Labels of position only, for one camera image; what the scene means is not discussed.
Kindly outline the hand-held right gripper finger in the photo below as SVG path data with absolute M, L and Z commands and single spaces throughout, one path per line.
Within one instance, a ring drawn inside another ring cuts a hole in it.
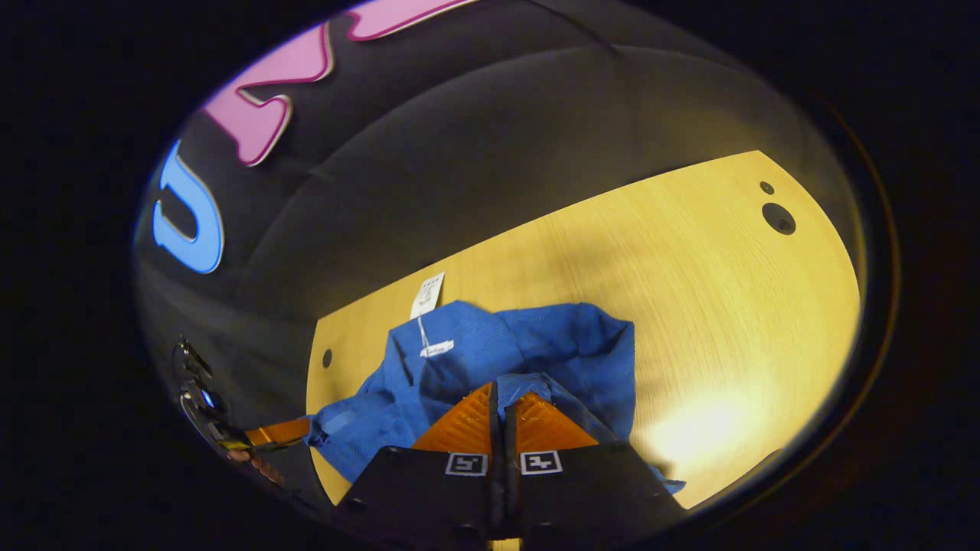
M 629 548 L 685 520 L 640 454 L 529 392 L 505 409 L 505 529 L 524 548 Z
M 382 550 L 487 550 L 493 534 L 496 387 L 487 383 L 410 447 L 377 451 L 333 524 Z

